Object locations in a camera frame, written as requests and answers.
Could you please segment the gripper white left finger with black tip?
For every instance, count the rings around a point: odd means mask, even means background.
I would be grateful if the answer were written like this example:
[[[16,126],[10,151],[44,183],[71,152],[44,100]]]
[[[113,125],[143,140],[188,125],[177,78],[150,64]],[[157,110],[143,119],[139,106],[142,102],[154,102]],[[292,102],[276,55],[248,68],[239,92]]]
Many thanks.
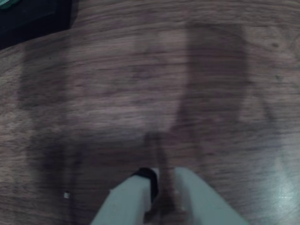
[[[110,190],[91,224],[142,225],[158,195],[159,169],[139,168]]]

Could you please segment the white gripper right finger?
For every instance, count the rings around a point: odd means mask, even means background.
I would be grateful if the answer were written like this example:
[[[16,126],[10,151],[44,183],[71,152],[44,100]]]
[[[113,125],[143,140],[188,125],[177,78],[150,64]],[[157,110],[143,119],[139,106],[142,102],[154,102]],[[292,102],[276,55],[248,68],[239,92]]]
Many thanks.
[[[175,190],[186,212],[188,225],[247,225],[224,198],[195,172],[185,167],[174,169]]]

